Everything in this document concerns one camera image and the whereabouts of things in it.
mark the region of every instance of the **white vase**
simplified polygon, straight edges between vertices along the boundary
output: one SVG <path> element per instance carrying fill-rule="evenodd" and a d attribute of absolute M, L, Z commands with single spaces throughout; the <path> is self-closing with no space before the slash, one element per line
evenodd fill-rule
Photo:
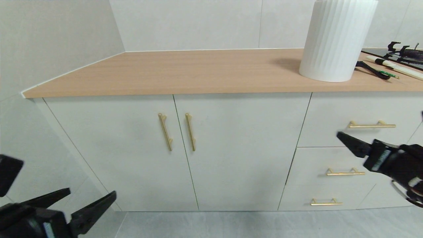
<path fill-rule="evenodd" d="M 377 0 L 316 1 L 299 73 L 326 82 L 350 80 L 377 4 Z"/>

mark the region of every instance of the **black glass cooktop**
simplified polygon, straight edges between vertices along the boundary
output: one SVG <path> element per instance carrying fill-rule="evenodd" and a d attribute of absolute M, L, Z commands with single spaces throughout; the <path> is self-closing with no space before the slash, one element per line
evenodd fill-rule
<path fill-rule="evenodd" d="M 423 71 L 423 51 L 410 48 L 407 45 L 396 48 L 397 44 L 400 42 L 392 42 L 388 48 L 363 48 L 361 52 Z"/>

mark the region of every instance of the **drawer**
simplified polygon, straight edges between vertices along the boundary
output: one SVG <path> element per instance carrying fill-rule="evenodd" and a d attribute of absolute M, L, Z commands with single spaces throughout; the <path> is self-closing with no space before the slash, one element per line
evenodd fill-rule
<path fill-rule="evenodd" d="M 391 208 L 413 206 L 406 201 L 391 185 L 391 179 L 384 177 L 383 182 L 379 182 L 374 186 L 371 192 L 366 196 L 358 209 L 368 208 Z"/>
<path fill-rule="evenodd" d="M 417 131 L 414 133 L 407 144 L 419 144 L 423 146 L 423 123 L 420 124 L 419 128 L 417 128 Z"/>
<path fill-rule="evenodd" d="M 279 211 L 357 209 L 374 184 L 286 186 Z M 330 205 L 336 199 L 341 205 Z"/>
<path fill-rule="evenodd" d="M 305 117 L 298 147 L 336 147 L 343 131 L 366 142 L 379 139 L 391 144 L 404 144 L 421 123 L 423 93 L 340 92 L 313 93 Z M 376 125 L 378 121 L 396 128 L 348 128 Z"/>
<path fill-rule="evenodd" d="M 376 184 L 380 177 L 364 168 L 364 161 L 346 147 L 297 148 L 287 185 Z"/>

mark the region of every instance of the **gold bar handle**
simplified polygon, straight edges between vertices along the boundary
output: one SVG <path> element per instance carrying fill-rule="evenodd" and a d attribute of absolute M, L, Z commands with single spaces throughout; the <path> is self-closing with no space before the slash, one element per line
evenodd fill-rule
<path fill-rule="evenodd" d="M 379 120 L 375 125 L 357 125 L 354 121 L 348 124 L 349 129 L 369 129 L 369 128 L 395 128 L 395 124 L 386 124 L 384 121 Z"/>
<path fill-rule="evenodd" d="M 186 113 L 185 118 L 187 119 L 188 133 L 190 134 L 192 151 L 195 151 L 195 139 L 194 139 L 194 136 L 192 135 L 192 128 L 191 128 L 191 118 L 192 118 L 192 116 L 189 113 Z"/>
<path fill-rule="evenodd" d="M 352 168 L 352 172 L 340 172 L 334 173 L 332 168 L 328 168 L 326 171 L 327 176 L 342 176 L 342 175 L 365 175 L 366 172 L 359 172 L 357 168 Z"/>
<path fill-rule="evenodd" d="M 169 138 L 168 130 L 166 129 L 166 124 L 165 124 L 166 116 L 159 113 L 159 119 L 160 119 L 160 123 L 162 124 L 163 132 L 165 133 L 165 139 L 166 139 L 166 143 L 168 144 L 169 151 L 172 151 L 173 139 Z"/>
<path fill-rule="evenodd" d="M 316 199 L 312 199 L 310 205 L 311 206 L 336 206 L 336 205 L 343 205 L 342 202 L 337 202 L 335 198 L 332 198 L 333 202 L 328 203 L 316 203 Z"/>

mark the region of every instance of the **gray floor tile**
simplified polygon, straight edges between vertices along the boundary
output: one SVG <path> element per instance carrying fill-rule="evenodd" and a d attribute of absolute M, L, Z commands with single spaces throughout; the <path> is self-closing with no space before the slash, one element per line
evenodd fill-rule
<path fill-rule="evenodd" d="M 418 207 L 310 212 L 128 213 L 117 238 L 415 238 Z"/>

